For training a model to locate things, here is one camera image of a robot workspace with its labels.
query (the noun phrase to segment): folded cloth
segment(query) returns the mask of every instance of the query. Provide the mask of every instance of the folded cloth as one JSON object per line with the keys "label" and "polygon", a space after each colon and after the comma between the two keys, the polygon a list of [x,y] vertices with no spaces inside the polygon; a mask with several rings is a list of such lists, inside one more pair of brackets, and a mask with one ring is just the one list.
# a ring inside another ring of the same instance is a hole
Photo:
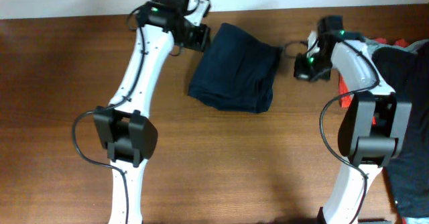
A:
{"label": "folded cloth", "polygon": [[401,154],[387,175],[402,217],[429,217],[429,42],[417,55],[395,48],[378,49],[372,59],[398,97],[412,102]]}
{"label": "folded cloth", "polygon": [[273,99],[281,52],[223,23],[196,69],[188,94],[218,110],[265,112]]}

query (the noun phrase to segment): wooden table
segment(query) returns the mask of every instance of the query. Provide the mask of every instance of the wooden table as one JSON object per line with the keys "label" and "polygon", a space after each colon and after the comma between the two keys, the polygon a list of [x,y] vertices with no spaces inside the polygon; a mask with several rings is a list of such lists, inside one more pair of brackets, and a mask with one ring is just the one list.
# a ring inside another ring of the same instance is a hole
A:
{"label": "wooden table", "polygon": [[[325,15],[344,15],[347,30],[370,38],[429,38],[429,5],[211,13],[216,32],[235,24],[273,46],[306,39]],[[81,160],[70,127],[82,111],[117,90],[135,33],[125,16],[0,21],[0,223],[106,223],[111,171]],[[304,51],[291,47],[290,53]],[[318,131],[330,82],[297,81],[282,60],[267,113],[222,112],[187,97],[202,54],[186,50],[164,65],[151,108],[158,146],[143,179],[145,223],[257,223],[315,217],[340,163]],[[345,110],[326,116],[336,147]],[[82,150],[107,162],[91,119],[78,128]],[[395,220],[386,177],[373,183],[361,218]]]}

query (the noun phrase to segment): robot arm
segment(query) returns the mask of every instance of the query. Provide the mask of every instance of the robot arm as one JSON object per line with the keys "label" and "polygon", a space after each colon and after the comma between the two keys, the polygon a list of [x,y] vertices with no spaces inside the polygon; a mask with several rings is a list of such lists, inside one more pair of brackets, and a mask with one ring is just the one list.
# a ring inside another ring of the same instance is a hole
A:
{"label": "robot arm", "polygon": [[328,80],[330,69],[336,68],[347,88],[356,91],[339,129],[338,145],[343,158],[366,173],[367,188],[358,170],[342,164],[333,192],[320,208],[318,222],[322,224],[357,223],[352,218],[359,212],[364,193],[401,151],[410,116],[411,103],[395,97],[362,39],[360,34],[344,31],[341,17],[325,17],[318,23],[318,32],[308,38],[307,54],[299,54],[295,62],[298,79]]}
{"label": "robot arm", "polygon": [[128,223],[143,221],[140,210],[143,173],[158,139],[158,132],[148,119],[150,103],[168,54],[174,45],[203,52],[210,44],[210,28],[200,23],[208,14],[210,1],[198,0],[191,11],[189,2],[151,0],[139,8],[134,51],[122,83],[109,104],[114,105],[131,94],[124,104],[94,114],[102,147],[107,150],[111,165],[125,173],[127,183],[124,186],[120,173],[113,170],[109,224],[125,223],[126,196],[129,198]]}

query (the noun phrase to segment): black fabric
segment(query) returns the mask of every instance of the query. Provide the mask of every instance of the black fabric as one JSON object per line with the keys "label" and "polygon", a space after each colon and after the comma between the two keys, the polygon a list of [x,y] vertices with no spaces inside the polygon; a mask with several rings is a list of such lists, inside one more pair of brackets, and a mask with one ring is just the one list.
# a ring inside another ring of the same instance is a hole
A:
{"label": "black fabric", "polygon": [[188,94],[218,110],[267,111],[281,52],[223,23],[196,69]]}
{"label": "black fabric", "polygon": [[429,43],[418,55],[381,48],[373,61],[397,96],[412,102],[402,152],[387,166],[398,213],[429,217]]}

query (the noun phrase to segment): dark navy cloth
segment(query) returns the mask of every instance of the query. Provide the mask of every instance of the dark navy cloth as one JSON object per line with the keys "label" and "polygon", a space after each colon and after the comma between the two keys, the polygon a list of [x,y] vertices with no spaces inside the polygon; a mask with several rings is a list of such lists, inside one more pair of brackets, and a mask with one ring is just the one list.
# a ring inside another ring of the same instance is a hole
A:
{"label": "dark navy cloth", "polygon": [[373,61],[396,95],[412,102],[401,154],[387,165],[398,213],[429,217],[429,43],[417,55],[381,48]]}
{"label": "dark navy cloth", "polygon": [[196,69],[188,94],[218,110],[265,112],[273,99],[281,52],[223,23]]}

